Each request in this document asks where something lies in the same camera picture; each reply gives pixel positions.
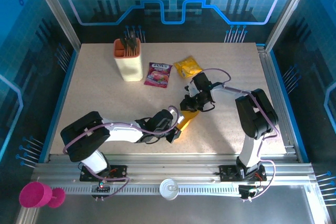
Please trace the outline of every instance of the black bracket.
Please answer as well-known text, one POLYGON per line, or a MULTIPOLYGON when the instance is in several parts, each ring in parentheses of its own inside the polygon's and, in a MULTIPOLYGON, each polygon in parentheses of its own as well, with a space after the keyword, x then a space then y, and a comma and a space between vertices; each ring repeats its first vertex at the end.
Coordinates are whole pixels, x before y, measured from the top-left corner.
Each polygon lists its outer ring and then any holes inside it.
MULTIPOLYGON (((110 165, 110 172, 108 173, 107 178, 124 178, 127 176, 127 166, 125 165, 110 165)), ((81 182, 100 182, 101 179, 94 177, 83 165, 79 181, 81 182)))
POLYGON ((220 165, 219 173, 215 173, 215 175, 219 175, 221 181, 220 182, 237 182, 237 181, 251 181, 257 182, 260 181, 258 177, 255 176, 257 173, 263 181, 267 181, 265 167, 263 165, 259 166, 259 169, 255 172, 251 173, 249 176, 242 178, 240 176, 240 171, 237 170, 236 165, 220 165))

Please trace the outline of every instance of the yellow snack bag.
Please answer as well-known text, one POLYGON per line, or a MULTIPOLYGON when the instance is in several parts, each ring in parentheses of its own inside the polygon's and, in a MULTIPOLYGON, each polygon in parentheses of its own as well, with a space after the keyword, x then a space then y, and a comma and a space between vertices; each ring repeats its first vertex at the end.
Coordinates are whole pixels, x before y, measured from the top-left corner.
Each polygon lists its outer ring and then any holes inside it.
POLYGON ((188 78, 203 70, 192 56, 189 56, 179 62, 175 62, 174 66, 182 78, 188 78))

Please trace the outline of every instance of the blue glass wall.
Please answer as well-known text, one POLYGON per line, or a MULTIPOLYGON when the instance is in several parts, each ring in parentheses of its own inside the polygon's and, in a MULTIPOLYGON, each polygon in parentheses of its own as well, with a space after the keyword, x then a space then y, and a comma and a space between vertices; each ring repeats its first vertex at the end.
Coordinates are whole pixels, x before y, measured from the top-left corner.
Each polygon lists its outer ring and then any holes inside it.
POLYGON ((335 175, 336 0, 301 0, 274 53, 308 157, 335 175))
POLYGON ((73 48, 45 0, 0 0, 0 223, 15 222, 39 157, 33 138, 44 142, 65 77, 65 51, 73 48))
POLYGON ((146 42, 224 42, 226 31, 234 30, 247 33, 244 42, 258 43, 266 41, 286 1, 60 0, 82 42, 111 42, 125 26, 141 25, 146 42))

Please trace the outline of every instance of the pink cup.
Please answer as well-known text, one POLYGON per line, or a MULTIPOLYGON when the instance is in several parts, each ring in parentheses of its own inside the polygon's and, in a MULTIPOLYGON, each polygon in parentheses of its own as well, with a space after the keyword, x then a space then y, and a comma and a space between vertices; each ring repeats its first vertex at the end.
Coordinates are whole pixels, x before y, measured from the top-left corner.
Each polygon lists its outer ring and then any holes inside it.
POLYGON ((23 207, 42 207, 48 204, 53 196, 52 189, 40 182, 31 182, 26 185, 19 196, 23 207))

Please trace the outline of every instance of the yellow object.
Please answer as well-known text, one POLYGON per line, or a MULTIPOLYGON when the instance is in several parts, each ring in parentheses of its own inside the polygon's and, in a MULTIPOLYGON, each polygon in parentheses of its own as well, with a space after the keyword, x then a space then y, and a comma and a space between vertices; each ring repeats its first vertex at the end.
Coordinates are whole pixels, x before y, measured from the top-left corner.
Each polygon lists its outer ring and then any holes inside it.
POLYGON ((181 113, 184 116, 184 119, 176 127, 180 131, 183 131, 188 126, 188 124, 190 123, 190 121, 192 119, 194 119, 199 114, 199 110, 197 110, 196 112, 181 111, 181 113))
POLYGON ((189 56, 179 62, 175 62, 174 66, 182 78, 193 76, 203 70, 192 56, 189 56))

